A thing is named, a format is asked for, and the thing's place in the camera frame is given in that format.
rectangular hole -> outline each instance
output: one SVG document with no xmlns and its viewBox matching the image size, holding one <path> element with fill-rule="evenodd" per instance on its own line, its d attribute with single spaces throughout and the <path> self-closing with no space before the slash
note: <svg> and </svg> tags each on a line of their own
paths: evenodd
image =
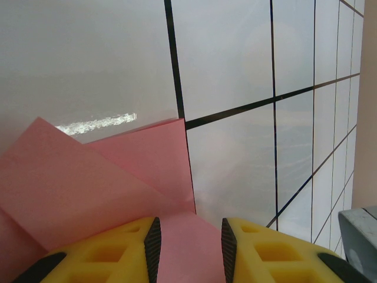
<svg viewBox="0 0 377 283">
<path fill-rule="evenodd" d="M 262 261 L 300 261 L 299 254 L 285 243 L 260 243 L 255 245 Z"/>
<path fill-rule="evenodd" d="M 69 277 L 67 283 L 106 283 L 109 272 L 77 273 Z"/>
<path fill-rule="evenodd" d="M 312 270 L 279 269 L 270 273 L 276 283 L 323 283 Z"/>
<path fill-rule="evenodd" d="M 92 250 L 86 257 L 86 262 L 118 262 L 125 246 L 101 246 Z"/>
</svg>

pink sheet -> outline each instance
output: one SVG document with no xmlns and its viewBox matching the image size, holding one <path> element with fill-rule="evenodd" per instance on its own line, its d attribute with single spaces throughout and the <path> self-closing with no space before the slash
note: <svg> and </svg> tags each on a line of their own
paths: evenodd
<svg viewBox="0 0 377 283">
<path fill-rule="evenodd" d="M 0 206 L 45 249 L 161 218 L 158 282 L 224 282 L 220 232 L 37 119 L 0 158 Z"/>
<path fill-rule="evenodd" d="M 11 282 L 47 251 L 0 210 L 0 282 Z"/>
<path fill-rule="evenodd" d="M 195 212 L 183 119 L 95 141 L 87 146 Z"/>
</svg>

gray object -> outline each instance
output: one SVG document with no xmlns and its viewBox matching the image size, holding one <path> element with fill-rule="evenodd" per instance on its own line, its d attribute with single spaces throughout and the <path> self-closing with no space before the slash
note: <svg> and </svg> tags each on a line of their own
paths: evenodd
<svg viewBox="0 0 377 283">
<path fill-rule="evenodd" d="M 347 260 L 377 282 L 377 206 L 341 211 L 339 224 Z"/>
</svg>

pink paper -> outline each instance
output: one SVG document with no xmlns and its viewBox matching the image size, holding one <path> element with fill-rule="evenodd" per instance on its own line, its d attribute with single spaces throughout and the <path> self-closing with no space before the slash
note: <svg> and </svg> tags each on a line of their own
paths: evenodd
<svg viewBox="0 0 377 283">
<path fill-rule="evenodd" d="M 0 282 L 11 282 L 47 251 L 0 210 Z"/>
<path fill-rule="evenodd" d="M 87 146 L 195 212 L 183 119 L 109 137 Z"/>
<path fill-rule="evenodd" d="M 48 250 L 158 215 L 158 282 L 224 282 L 216 228 L 42 119 L 0 158 L 0 179 L 2 209 Z"/>
</svg>

glossy white surface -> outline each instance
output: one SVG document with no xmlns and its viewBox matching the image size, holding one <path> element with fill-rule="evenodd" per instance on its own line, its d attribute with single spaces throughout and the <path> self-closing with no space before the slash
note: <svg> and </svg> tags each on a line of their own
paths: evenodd
<svg viewBox="0 0 377 283">
<path fill-rule="evenodd" d="M 348 112 L 348 131 L 356 125 L 358 120 L 358 103 L 359 103 L 359 86 L 360 76 L 351 78 L 351 87 L 349 92 L 349 112 Z"/>
<path fill-rule="evenodd" d="M 163 1 L 2 1 L 0 37 L 0 153 L 37 116 L 136 114 L 75 136 L 84 143 L 177 117 Z"/>
<path fill-rule="evenodd" d="M 346 181 L 353 172 L 355 163 L 355 144 L 356 144 L 356 128 L 348 135 L 347 138 L 347 161 L 346 161 Z"/>
<path fill-rule="evenodd" d="M 341 236 L 338 213 L 342 210 L 343 210 L 343 193 L 340 195 L 338 201 L 334 205 L 333 211 L 331 212 L 330 249 L 332 251 L 335 251 L 335 248 Z"/>
<path fill-rule="evenodd" d="M 316 239 L 331 212 L 331 156 L 313 177 L 313 223 L 312 239 Z"/>
<path fill-rule="evenodd" d="M 197 214 L 267 225 L 275 216 L 272 104 L 187 131 Z"/>
<path fill-rule="evenodd" d="M 326 249 L 330 248 L 330 218 L 326 221 L 321 233 L 319 234 L 316 245 L 322 246 Z"/>
<path fill-rule="evenodd" d="M 357 74 L 360 72 L 363 23 L 363 18 L 355 13 L 355 22 L 353 23 L 351 74 Z"/>
<path fill-rule="evenodd" d="M 279 232 L 310 242 L 312 181 L 279 216 Z"/>
<path fill-rule="evenodd" d="M 270 229 L 276 230 L 276 221 L 271 224 Z"/>
<path fill-rule="evenodd" d="M 332 205 L 342 193 L 346 176 L 347 140 L 344 140 L 334 153 L 334 166 L 332 173 Z"/>
<path fill-rule="evenodd" d="M 340 3 L 337 78 L 346 77 L 351 73 L 352 30 L 353 11 L 345 4 Z"/>
<path fill-rule="evenodd" d="M 351 209 L 352 207 L 352 188 L 353 188 L 353 174 L 351 175 L 345 190 L 344 190 L 344 208 L 343 210 Z"/>
<path fill-rule="evenodd" d="M 364 14 L 365 0 L 355 0 L 355 9 Z"/>
<path fill-rule="evenodd" d="M 172 6 L 186 120 L 272 97 L 269 1 Z"/>
<path fill-rule="evenodd" d="M 316 0 L 315 84 L 336 78 L 339 0 Z"/>
<path fill-rule="evenodd" d="M 314 104 L 313 170 L 315 171 L 333 150 L 335 84 L 317 88 Z"/>
<path fill-rule="evenodd" d="M 312 175 L 313 91 L 276 103 L 279 210 Z"/>
<path fill-rule="evenodd" d="M 310 87 L 313 85 L 314 0 L 274 0 L 273 20 L 276 95 Z"/>
<path fill-rule="evenodd" d="M 335 144 L 336 147 L 347 135 L 350 79 L 336 83 Z"/>
</svg>

